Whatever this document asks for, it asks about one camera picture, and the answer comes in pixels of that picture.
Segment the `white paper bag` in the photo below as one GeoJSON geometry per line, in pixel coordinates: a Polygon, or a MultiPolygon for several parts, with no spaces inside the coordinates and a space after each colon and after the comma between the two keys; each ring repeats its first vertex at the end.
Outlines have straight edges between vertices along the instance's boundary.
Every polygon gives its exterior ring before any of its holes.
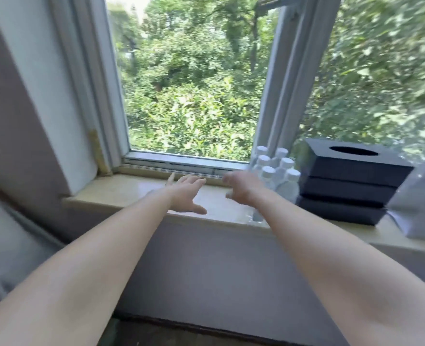
{"type": "Polygon", "coordinates": [[[407,237],[425,239],[425,163],[403,182],[387,209],[407,237]]]}

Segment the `tree trunk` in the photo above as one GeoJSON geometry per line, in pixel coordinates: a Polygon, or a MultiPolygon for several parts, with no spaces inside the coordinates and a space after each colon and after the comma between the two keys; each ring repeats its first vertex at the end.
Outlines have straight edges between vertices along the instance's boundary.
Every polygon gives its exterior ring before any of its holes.
{"type": "Polygon", "coordinates": [[[256,62],[257,62],[257,39],[258,39],[258,31],[257,31],[257,21],[259,19],[258,16],[258,11],[257,11],[257,6],[259,5],[259,1],[257,1],[256,6],[254,8],[254,18],[253,18],[253,23],[252,23],[252,28],[251,28],[251,32],[253,35],[253,45],[251,48],[251,55],[249,56],[249,63],[250,63],[250,67],[251,67],[251,72],[254,71],[255,67],[256,67],[256,62]]]}

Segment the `window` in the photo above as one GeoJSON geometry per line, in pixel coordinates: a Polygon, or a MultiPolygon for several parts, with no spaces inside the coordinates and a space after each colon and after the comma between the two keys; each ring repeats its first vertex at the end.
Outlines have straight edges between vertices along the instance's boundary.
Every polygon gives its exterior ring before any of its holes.
{"type": "Polygon", "coordinates": [[[343,0],[293,155],[305,137],[425,160],[425,0],[343,0]]]}
{"type": "Polygon", "coordinates": [[[134,150],[249,161],[278,10],[106,0],[134,150]]]}
{"type": "Polygon", "coordinates": [[[314,136],[425,158],[425,0],[50,2],[102,173],[314,136]]]}

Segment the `window glass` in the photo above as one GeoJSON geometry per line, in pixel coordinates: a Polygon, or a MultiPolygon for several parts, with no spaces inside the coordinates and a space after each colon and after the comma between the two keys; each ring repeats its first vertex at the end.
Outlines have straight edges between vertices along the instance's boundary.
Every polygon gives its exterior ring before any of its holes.
{"type": "Polygon", "coordinates": [[[305,137],[425,160],[425,0],[343,0],[293,155],[305,137]]]}
{"type": "Polygon", "coordinates": [[[133,149],[248,161],[277,11],[106,0],[133,149]]]}

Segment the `stacked boxes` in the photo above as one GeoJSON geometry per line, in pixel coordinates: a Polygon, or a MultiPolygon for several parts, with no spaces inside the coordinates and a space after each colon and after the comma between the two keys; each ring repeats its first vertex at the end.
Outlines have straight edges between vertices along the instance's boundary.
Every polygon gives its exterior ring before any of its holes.
{"type": "Polygon", "coordinates": [[[413,170],[382,145],[311,138],[302,143],[297,205],[328,220],[377,224],[413,170]]]}

